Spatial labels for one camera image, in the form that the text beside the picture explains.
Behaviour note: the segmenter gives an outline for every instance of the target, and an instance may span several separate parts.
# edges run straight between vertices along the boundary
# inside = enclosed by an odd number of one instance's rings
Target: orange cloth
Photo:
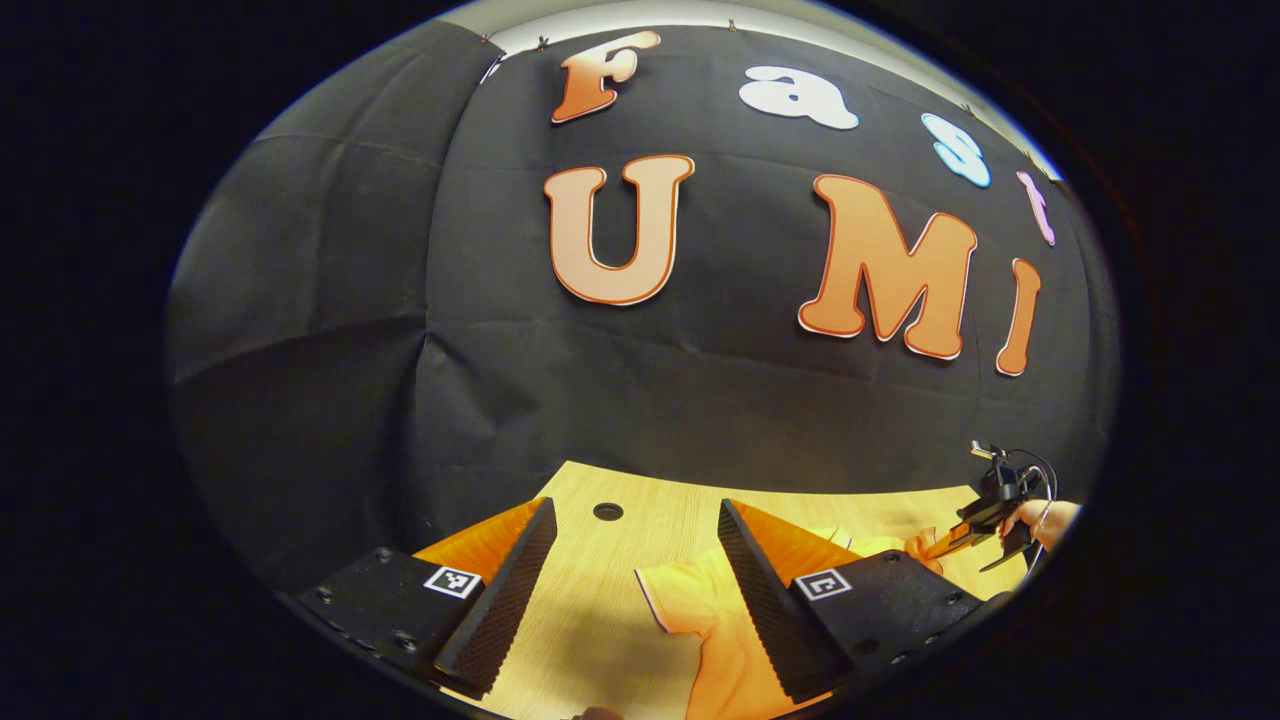
[[[809,532],[863,557],[886,550],[908,550],[899,538],[855,541],[841,528]],[[782,692],[724,548],[717,546],[692,564],[671,562],[636,570],[636,579],[663,630],[696,633],[703,639],[701,665],[685,720],[763,720],[828,697],[795,705]]]

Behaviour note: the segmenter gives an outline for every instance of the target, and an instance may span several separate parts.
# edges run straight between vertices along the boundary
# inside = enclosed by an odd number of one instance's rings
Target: black backdrop
[[[416,550],[531,497],[564,460],[795,492],[973,482],[982,439],[1093,480],[1119,375],[1111,279],[1089,223],[1018,149],[900,76],[788,38],[655,27],[609,109],[563,126],[564,58],[622,29],[507,58],[434,22],[321,83],[214,192],[174,279],[170,379],[188,466],[255,571],[297,589],[379,543]],[[860,118],[833,131],[756,111],[753,65],[819,74]],[[947,118],[992,173],[951,173],[920,123]],[[655,297],[585,302],[550,269],[552,174],[598,165],[594,241],[630,256],[622,165],[684,154],[680,245]],[[1039,234],[1016,172],[1048,199]],[[978,234],[951,361],[817,336],[823,173],[870,182],[909,243],[933,213]],[[995,369],[1014,258],[1043,281],[1018,378]],[[865,291],[859,299],[869,319]]]
[[[1253,441],[1274,413],[1270,342],[1251,333],[1267,327],[1266,286],[1251,275],[1275,263],[1254,227],[1263,99],[1280,78],[1266,18],[1178,0],[852,9],[1014,110],[1091,209],[1115,204],[1105,241],[1142,240],[1107,245],[1137,318],[1105,457],[1117,480],[989,634],[922,671],[927,687],[847,716],[1265,716],[1274,618],[1258,603],[1268,528],[1254,509],[1271,495]],[[12,715],[443,715],[244,571],[174,446],[159,352],[170,272],[209,188],[316,77],[420,23],[422,6],[15,14],[14,137],[29,142],[10,151],[32,170],[10,188],[17,237],[47,242],[12,245],[29,269],[19,307],[36,319],[8,357],[20,413],[3,524]]]

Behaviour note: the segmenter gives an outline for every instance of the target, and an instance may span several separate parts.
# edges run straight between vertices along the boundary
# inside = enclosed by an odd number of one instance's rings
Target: screw
[[[396,630],[392,633],[392,637],[396,638],[396,644],[403,648],[404,652],[417,652],[417,641],[413,639],[413,635]]]

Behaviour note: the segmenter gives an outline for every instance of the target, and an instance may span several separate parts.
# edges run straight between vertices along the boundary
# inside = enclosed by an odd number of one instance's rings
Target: orange soft finger pad
[[[856,562],[844,548],[808,542],[795,525],[749,505],[721,502],[717,534],[751,624],[783,692],[808,702],[852,671],[849,657],[812,621],[787,585],[796,577]]]
[[[476,523],[433,546],[424,547],[415,552],[413,557],[475,573],[484,579],[486,587],[492,585],[507,553],[520,538],[520,533],[529,527],[529,521],[544,500],[547,498],[531,500]]]

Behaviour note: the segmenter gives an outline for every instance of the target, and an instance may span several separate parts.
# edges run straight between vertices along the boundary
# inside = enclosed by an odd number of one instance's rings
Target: letter cutout
[[[996,356],[996,369],[1011,377],[1023,374],[1027,369],[1027,345],[1032,338],[1032,322],[1036,319],[1036,297],[1039,295],[1039,273],[1021,258],[1014,259],[1014,279],[1018,282],[1018,296],[1014,300],[1014,322],[1009,325],[1009,340]]]
[[[969,137],[969,133],[931,113],[920,115],[920,122],[924,123],[924,128],[929,131],[929,135],[937,140],[933,143],[933,150],[937,151],[938,158],[942,158],[942,161],[952,173],[978,187],[991,184],[991,170],[982,161],[982,150]]]
[[[1018,179],[1027,186],[1027,197],[1032,201],[1032,213],[1036,213],[1036,223],[1041,227],[1041,236],[1052,247],[1053,228],[1048,227],[1048,215],[1044,214],[1044,196],[1036,190],[1036,181],[1029,174],[1018,170]]]
[[[676,206],[680,181],[694,174],[684,155],[632,160],[622,177],[636,186],[636,250],[621,268],[602,265],[591,247],[595,191],[602,168],[557,173],[543,184],[552,199],[552,268],[573,295],[604,305],[635,305],[657,295],[676,261]]]
[[[659,42],[662,38],[658,33],[646,29],[596,45],[561,63],[562,68],[568,69],[568,78],[564,81],[564,101],[552,111],[552,122],[564,123],[613,105],[618,92],[604,90],[604,78],[613,78],[613,82],[631,79],[639,59],[630,47],[648,50]],[[614,50],[617,53],[609,59],[609,53]]]
[[[964,222],[936,213],[914,249],[876,186],[844,177],[820,176],[814,191],[831,206],[831,241],[818,297],[800,306],[800,324],[812,332],[854,337],[865,320],[858,311],[858,290],[867,278],[876,337],[897,333],[906,314],[924,296],[919,316],[904,342],[920,355],[954,360],[960,355],[960,319],[969,287],[969,258],[978,236]]]
[[[737,96],[762,113],[785,118],[808,117],[835,129],[858,127],[858,115],[845,108],[845,96],[840,88],[824,78],[804,70],[768,65],[748,68],[746,77],[756,82],[744,85]],[[791,82],[777,82],[781,79]]]

